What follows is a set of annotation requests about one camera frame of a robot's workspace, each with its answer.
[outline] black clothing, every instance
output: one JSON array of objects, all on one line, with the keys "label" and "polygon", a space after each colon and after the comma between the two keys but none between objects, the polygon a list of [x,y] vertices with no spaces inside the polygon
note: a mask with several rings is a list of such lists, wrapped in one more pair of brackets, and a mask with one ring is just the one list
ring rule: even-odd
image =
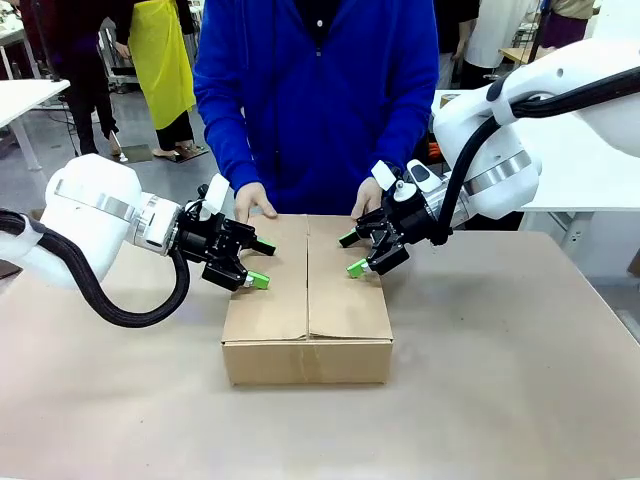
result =
[{"label": "black clothing", "polygon": [[478,18],[480,0],[434,0],[440,53],[454,53],[460,41],[458,24]]},{"label": "black clothing", "polygon": [[118,132],[111,110],[109,83],[104,73],[102,59],[95,50],[92,54],[82,54],[64,60],[58,63],[56,68],[62,78],[71,82],[71,86],[65,93],[80,139],[80,152],[82,155],[98,153],[93,141],[91,120],[94,108],[98,111],[100,127],[105,138],[109,138],[111,132]]},{"label": "black clothing", "polygon": [[176,148],[177,142],[193,140],[193,131],[189,123],[189,113],[184,112],[171,125],[162,130],[156,130],[160,148],[170,152]]},{"label": "black clothing", "polygon": [[340,1],[295,0],[302,23],[313,41],[316,42],[316,46],[322,45],[322,42],[329,36],[329,30],[338,13]]},{"label": "black clothing", "polygon": [[[116,41],[123,45],[129,42],[129,31],[131,30],[131,18],[133,17],[133,6],[144,0],[115,0],[115,7],[111,19],[116,24]],[[189,0],[175,0],[178,6],[178,17],[183,35],[191,35],[195,28],[189,10]]]}]

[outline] white desk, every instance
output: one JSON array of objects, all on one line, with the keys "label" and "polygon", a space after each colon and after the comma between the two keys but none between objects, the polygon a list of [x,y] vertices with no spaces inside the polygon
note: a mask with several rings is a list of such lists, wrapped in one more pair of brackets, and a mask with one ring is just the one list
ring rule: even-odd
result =
[{"label": "white desk", "polygon": [[69,87],[67,80],[4,80],[0,81],[0,127],[11,125],[22,153],[31,171],[40,171],[29,137],[20,116],[36,105]]},{"label": "white desk", "polygon": [[[462,92],[438,90],[434,114],[443,94]],[[523,119],[514,129],[543,165],[535,198],[520,209],[525,212],[522,230],[530,229],[536,214],[550,214],[566,229],[561,246],[571,253],[595,212],[640,211],[640,159],[608,146],[577,116]]]},{"label": "white desk", "polygon": [[7,78],[9,78],[9,80],[13,80],[13,72],[11,71],[9,58],[7,57],[7,53],[5,52],[4,48],[18,42],[22,42],[22,44],[24,45],[24,49],[27,52],[27,58],[29,59],[29,65],[31,66],[33,77],[39,79],[40,70],[38,69],[38,64],[36,63],[35,57],[33,56],[31,44],[29,43],[24,28],[22,27],[16,28],[14,30],[0,31],[0,56],[2,56],[2,63],[4,64],[4,68],[7,71]]}]

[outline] person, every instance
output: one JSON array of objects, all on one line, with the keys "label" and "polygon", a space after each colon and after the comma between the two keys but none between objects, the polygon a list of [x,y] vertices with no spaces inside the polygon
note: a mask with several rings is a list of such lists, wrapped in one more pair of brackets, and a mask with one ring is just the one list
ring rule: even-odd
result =
[{"label": "person", "polygon": [[236,218],[254,206],[268,217],[376,209],[370,169],[405,168],[427,129],[438,78],[432,1],[245,3],[205,3],[195,68]]},{"label": "person", "polygon": [[480,0],[435,0],[434,7],[440,48],[440,77],[436,88],[446,90],[451,88],[454,66],[462,58],[478,18]]},{"label": "person", "polygon": [[476,89],[502,62],[500,49],[511,46],[522,19],[537,0],[482,0],[476,26],[464,56],[460,88]]},{"label": "person", "polygon": [[187,160],[204,153],[194,144],[189,110],[193,76],[182,35],[194,32],[188,0],[116,0],[116,49],[131,58],[151,111],[157,157]]},{"label": "person", "polygon": [[92,112],[97,110],[110,153],[120,155],[109,83],[98,52],[98,32],[109,15],[108,8],[85,0],[41,2],[41,12],[33,12],[30,1],[21,2],[21,7],[27,18],[40,15],[53,68],[71,84],[65,96],[80,140],[80,152],[98,153],[91,119]]},{"label": "person", "polygon": [[589,19],[598,12],[594,4],[595,0],[552,0],[540,46],[561,48],[582,40]]}]

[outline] person's right hand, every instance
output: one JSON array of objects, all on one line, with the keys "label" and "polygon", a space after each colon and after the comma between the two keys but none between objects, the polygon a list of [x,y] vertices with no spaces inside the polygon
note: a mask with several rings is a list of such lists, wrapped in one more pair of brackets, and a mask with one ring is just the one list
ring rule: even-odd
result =
[{"label": "person's right hand", "polygon": [[267,218],[278,216],[276,209],[269,203],[267,191],[262,184],[260,182],[247,183],[236,194],[236,221],[247,223],[250,210],[256,206],[262,209],[263,215]]},{"label": "person's right hand", "polygon": [[129,58],[131,58],[131,52],[129,51],[129,47],[126,45],[123,45],[122,43],[118,43],[116,42],[116,50],[118,51],[118,53],[120,54],[120,56],[126,60],[128,60]]}]

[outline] yellow apron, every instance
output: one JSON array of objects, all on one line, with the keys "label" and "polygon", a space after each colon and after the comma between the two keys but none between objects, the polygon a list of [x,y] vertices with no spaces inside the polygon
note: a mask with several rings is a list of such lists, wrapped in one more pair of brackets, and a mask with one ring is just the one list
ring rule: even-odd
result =
[{"label": "yellow apron", "polygon": [[129,49],[156,130],[196,104],[175,0],[136,3]]}]

